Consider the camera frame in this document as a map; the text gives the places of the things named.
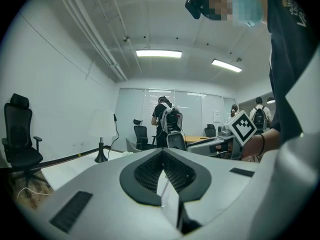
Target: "chair headrest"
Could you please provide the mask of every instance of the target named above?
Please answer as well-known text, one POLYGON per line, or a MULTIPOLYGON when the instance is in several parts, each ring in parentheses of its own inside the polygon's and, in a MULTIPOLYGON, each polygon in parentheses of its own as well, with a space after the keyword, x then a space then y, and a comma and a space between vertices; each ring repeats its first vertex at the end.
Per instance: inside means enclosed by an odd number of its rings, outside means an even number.
POLYGON ((136 126, 140 125, 141 122, 143 122, 143 120, 140 121, 140 120, 133 119, 133 123, 134 123, 136 126))
POLYGON ((10 104, 21 109, 29 108, 29 99, 14 93, 11 97, 10 104))

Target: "office chair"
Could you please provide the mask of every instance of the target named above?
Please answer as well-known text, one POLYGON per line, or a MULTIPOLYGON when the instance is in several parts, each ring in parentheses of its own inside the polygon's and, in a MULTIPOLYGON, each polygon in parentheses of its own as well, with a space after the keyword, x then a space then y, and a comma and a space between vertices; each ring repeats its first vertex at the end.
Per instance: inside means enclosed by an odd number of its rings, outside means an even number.
POLYGON ((135 148, 135 144, 132 143, 130 140, 128 140, 127 138, 125 138, 125 142, 126 142, 126 151, 128 152, 133 152, 133 153, 138 153, 141 152, 142 150, 140 149, 136 149, 135 148))
POLYGON ((216 129, 213 124, 207 124, 207 128, 204 129, 205 136, 212 138, 216 137, 216 129))
MULTIPOLYGON (((42 141, 40 137, 33 137, 36 140, 36 150, 32 147, 30 137, 31 118, 32 110, 29 109, 28 98, 14 93, 10 103, 4 105, 6 138, 2 139, 2 144, 7 162, 11 164, 12 168, 23 171, 23 173, 11 180, 14 184, 15 180, 25 178, 24 187, 27 188, 29 180, 33 178, 45 182, 50 187, 45 179, 34 175, 40 169, 31 170, 32 167, 43 160, 39 153, 39 142, 42 141)), ((31 197, 27 189, 25 194, 28 198, 31 197)))
POLYGON ((136 148, 138 150, 156 149, 157 146, 154 145, 156 136, 152 136, 153 137, 152 144, 148 144, 147 127, 141 126, 140 125, 141 122, 143 121, 136 120, 136 119, 133 120, 133 123, 135 124, 133 128, 136 136, 136 148))

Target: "wooden desk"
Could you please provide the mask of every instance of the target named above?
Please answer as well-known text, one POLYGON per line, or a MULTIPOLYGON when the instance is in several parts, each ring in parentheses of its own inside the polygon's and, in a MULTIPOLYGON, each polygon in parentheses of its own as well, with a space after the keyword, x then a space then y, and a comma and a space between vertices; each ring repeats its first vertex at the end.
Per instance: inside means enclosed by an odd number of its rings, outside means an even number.
POLYGON ((204 136, 183 136, 183 138, 184 138, 184 141, 188 144, 209 139, 208 137, 204 137, 204 136))

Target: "wristband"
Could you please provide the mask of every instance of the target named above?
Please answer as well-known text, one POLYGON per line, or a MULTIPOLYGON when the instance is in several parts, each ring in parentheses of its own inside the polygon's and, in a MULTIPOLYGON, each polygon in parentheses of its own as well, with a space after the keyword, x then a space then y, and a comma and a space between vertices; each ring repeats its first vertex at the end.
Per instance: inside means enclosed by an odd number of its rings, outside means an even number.
POLYGON ((261 149, 260 153, 258 154, 258 156, 260 156, 265 149, 265 137, 262 134, 259 134, 259 135, 262 137, 262 149, 261 149))

